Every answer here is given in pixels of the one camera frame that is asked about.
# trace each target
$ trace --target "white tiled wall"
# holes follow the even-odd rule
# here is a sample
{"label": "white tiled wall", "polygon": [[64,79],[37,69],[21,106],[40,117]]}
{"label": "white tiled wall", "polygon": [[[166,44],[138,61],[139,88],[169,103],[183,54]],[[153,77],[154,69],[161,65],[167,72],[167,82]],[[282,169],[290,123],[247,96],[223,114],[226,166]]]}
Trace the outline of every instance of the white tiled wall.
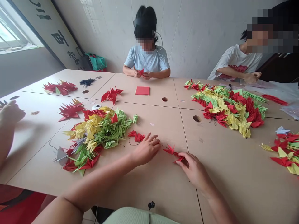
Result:
{"label": "white tiled wall", "polygon": [[152,6],[173,77],[207,78],[224,51],[241,43],[257,16],[284,0],[55,0],[83,50],[104,57],[109,72],[122,73],[136,44],[133,19]]}

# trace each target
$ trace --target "hand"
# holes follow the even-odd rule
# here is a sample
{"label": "hand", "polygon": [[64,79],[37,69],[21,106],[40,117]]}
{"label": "hand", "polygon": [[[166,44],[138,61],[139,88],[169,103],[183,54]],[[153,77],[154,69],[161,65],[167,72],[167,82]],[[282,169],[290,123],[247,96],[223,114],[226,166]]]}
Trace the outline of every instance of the hand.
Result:
{"label": "hand", "polygon": [[180,161],[177,161],[176,163],[182,168],[191,183],[196,188],[200,189],[202,193],[206,193],[214,186],[204,165],[199,161],[198,158],[196,158],[195,155],[187,152],[180,152],[178,155],[184,157],[187,161],[187,164],[185,165]]}
{"label": "hand", "polygon": [[253,72],[252,74],[254,74],[254,76],[257,78],[260,78],[262,76],[261,72]]}
{"label": "hand", "polygon": [[145,80],[149,80],[154,77],[153,72],[144,72],[143,75],[145,76]]}
{"label": "hand", "polygon": [[249,83],[256,83],[258,80],[257,76],[261,76],[262,74],[260,72],[254,72],[250,74],[245,74],[244,81],[249,84]]}
{"label": "hand", "polygon": [[134,77],[135,78],[140,78],[141,77],[141,74],[139,73],[139,71],[138,70],[133,70],[134,71]]}
{"label": "hand", "polygon": [[158,135],[150,136],[151,132],[143,139],[137,149],[132,152],[131,158],[136,166],[144,165],[154,158],[161,148],[160,140],[155,139]]}
{"label": "hand", "polygon": [[0,121],[16,124],[25,117],[26,113],[19,108],[15,100],[10,101],[0,110]]}

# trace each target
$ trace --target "square red paper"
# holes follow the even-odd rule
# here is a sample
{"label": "square red paper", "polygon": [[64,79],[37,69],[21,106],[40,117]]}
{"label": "square red paper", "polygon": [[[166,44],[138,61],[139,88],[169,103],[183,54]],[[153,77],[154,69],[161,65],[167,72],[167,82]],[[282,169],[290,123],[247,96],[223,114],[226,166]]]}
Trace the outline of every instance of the square red paper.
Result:
{"label": "square red paper", "polygon": [[150,94],[150,88],[146,86],[138,86],[136,89],[136,95],[149,95]]}

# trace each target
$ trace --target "light blue t-shirt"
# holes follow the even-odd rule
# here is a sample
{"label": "light blue t-shirt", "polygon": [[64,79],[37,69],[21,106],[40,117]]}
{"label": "light blue t-shirt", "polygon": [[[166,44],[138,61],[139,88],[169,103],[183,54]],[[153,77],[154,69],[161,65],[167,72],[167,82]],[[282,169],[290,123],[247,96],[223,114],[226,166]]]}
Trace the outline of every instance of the light blue t-shirt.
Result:
{"label": "light blue t-shirt", "polygon": [[129,68],[135,66],[135,69],[144,69],[145,72],[159,72],[170,68],[166,50],[161,46],[157,46],[151,52],[143,51],[141,46],[131,47],[125,66]]}

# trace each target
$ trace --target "bag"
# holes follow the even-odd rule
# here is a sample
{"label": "bag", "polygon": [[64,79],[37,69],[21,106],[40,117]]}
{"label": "bag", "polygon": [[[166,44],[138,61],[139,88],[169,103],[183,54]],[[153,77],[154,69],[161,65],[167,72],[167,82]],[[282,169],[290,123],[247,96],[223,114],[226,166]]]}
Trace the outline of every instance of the bag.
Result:
{"label": "bag", "polygon": [[85,53],[89,56],[91,65],[93,66],[94,71],[105,72],[107,67],[107,62],[103,57],[97,56],[91,53]]}
{"label": "bag", "polygon": [[87,55],[85,55],[85,53],[80,48],[76,47],[76,50],[77,50],[78,54],[80,55],[82,69],[85,71],[92,71],[93,67],[90,63],[89,57]]}

